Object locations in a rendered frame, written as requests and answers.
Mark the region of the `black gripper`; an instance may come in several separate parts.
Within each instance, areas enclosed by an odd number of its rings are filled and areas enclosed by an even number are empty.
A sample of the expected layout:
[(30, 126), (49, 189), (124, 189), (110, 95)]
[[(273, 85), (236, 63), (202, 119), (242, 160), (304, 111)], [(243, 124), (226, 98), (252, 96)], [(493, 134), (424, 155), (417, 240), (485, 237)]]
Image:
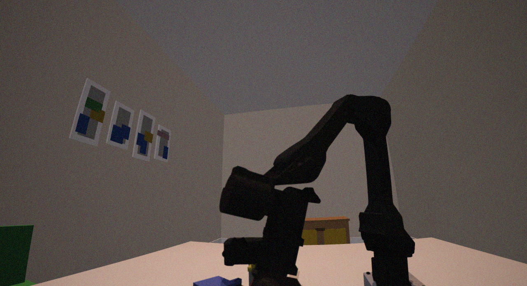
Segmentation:
[(287, 229), (266, 222), (262, 232), (269, 241), (265, 271), (252, 269), (252, 286), (302, 286), (295, 278), (299, 246), (303, 247), (302, 230)]

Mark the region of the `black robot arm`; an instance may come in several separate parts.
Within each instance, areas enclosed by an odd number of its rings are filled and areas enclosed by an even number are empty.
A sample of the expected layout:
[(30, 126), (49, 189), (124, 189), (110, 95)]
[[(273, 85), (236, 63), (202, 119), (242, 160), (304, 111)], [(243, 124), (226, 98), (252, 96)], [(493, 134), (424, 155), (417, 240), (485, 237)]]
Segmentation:
[[(412, 286), (407, 258), (413, 257), (415, 242), (403, 228), (403, 219), (393, 204), (386, 135), (391, 125), (390, 105), (376, 96), (346, 95), (298, 143), (280, 153), (273, 167), (259, 174), (240, 166), (222, 190), (221, 213), (262, 220), (293, 230), (303, 230), (309, 203), (320, 203), (313, 187), (299, 190), (275, 186), (313, 182), (326, 162), (326, 152), (346, 123), (353, 123), (363, 138), (368, 205), (360, 212), (359, 229), (367, 251), (374, 251), (371, 270), (376, 286)], [(265, 271), (267, 237), (233, 237), (224, 242), (224, 265), (255, 264)], [(260, 269), (261, 268), (261, 269)]]

